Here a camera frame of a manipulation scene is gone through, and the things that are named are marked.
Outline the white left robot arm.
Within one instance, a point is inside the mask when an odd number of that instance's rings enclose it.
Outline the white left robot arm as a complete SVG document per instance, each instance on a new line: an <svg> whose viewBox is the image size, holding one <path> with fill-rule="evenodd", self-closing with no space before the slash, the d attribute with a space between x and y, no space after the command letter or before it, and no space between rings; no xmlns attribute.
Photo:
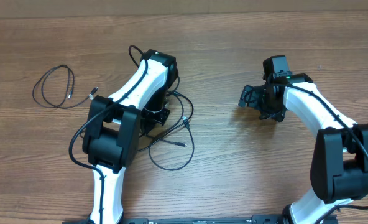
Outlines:
<svg viewBox="0 0 368 224"><path fill-rule="evenodd" d="M134 160L141 133L164 125L167 90L178 77L174 56L148 50L135 74L117 92L90 104L82 149L94 174L94 205L87 223L119 223L124 173Z"/></svg>

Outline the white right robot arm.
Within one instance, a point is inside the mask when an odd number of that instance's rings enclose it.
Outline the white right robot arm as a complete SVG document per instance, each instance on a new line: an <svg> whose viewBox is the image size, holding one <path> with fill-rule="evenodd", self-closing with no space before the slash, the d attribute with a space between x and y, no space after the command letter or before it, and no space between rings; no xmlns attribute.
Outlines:
<svg viewBox="0 0 368 224"><path fill-rule="evenodd" d="M290 71L284 55L263 62L261 86L246 85L238 105L282 122L292 111L315 138L311 189L280 215L253 215L252 223L337 223L342 208L368 210L368 123L338 111L305 73Z"/></svg>

